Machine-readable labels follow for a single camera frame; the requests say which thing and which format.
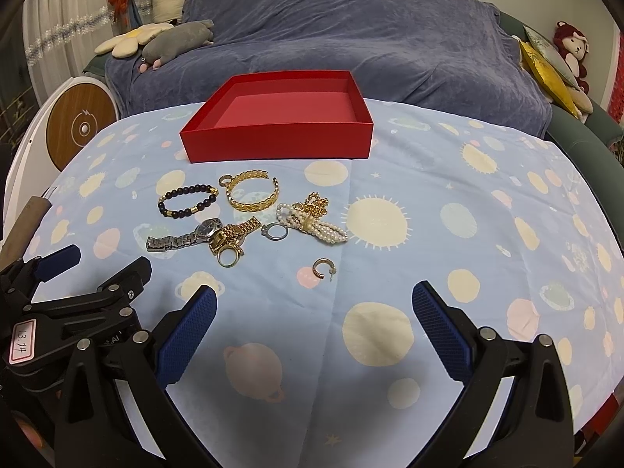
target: watch face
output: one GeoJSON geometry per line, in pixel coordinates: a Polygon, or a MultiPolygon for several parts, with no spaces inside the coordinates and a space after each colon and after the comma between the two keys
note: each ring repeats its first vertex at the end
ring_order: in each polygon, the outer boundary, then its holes
{"type": "Polygon", "coordinates": [[[201,222],[195,229],[195,234],[198,238],[208,239],[219,229],[223,228],[223,223],[218,218],[209,218],[204,222],[201,222]]]}

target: red plush monkey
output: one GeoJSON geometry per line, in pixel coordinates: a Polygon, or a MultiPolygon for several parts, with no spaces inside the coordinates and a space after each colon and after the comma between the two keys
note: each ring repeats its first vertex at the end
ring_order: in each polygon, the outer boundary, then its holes
{"type": "Polygon", "coordinates": [[[589,84],[583,81],[587,77],[587,69],[583,65],[583,60],[589,54],[589,43],[587,37],[580,30],[565,21],[557,23],[555,31],[555,46],[559,50],[559,54],[565,60],[573,76],[575,76],[578,86],[587,94],[589,93],[589,84]]]}

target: label sticker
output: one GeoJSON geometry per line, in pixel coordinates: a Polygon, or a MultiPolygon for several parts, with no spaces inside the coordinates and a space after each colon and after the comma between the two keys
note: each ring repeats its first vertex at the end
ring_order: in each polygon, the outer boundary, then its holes
{"type": "Polygon", "coordinates": [[[27,320],[13,326],[9,364],[30,361],[35,356],[35,329],[37,319],[27,320]]]}

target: blue gripper pad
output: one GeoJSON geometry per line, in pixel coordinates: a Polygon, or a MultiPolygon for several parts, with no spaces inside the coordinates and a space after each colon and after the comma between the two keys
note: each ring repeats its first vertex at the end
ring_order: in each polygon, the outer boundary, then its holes
{"type": "MultiPolygon", "coordinates": [[[[467,333],[461,333],[461,327],[451,318],[450,311],[455,308],[446,306],[427,281],[421,281],[414,287],[412,306],[448,376],[466,385],[472,378],[476,346],[473,340],[467,339],[467,333]]],[[[476,331],[467,317],[465,320],[476,331]]]]}
{"type": "Polygon", "coordinates": [[[181,311],[172,313],[179,314],[180,319],[158,351],[156,380],[161,389],[182,378],[195,350],[208,331],[216,315],[215,291],[202,285],[181,311]]]}
{"type": "Polygon", "coordinates": [[[69,245],[41,259],[34,275],[39,281],[46,282],[78,265],[78,262],[80,262],[80,248],[76,245],[69,245]]]}

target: red bow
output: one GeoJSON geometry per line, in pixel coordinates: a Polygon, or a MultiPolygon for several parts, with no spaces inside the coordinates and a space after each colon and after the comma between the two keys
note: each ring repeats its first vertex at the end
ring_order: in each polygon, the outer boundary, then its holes
{"type": "Polygon", "coordinates": [[[128,0],[108,0],[108,2],[115,8],[114,21],[128,12],[128,0]]]}

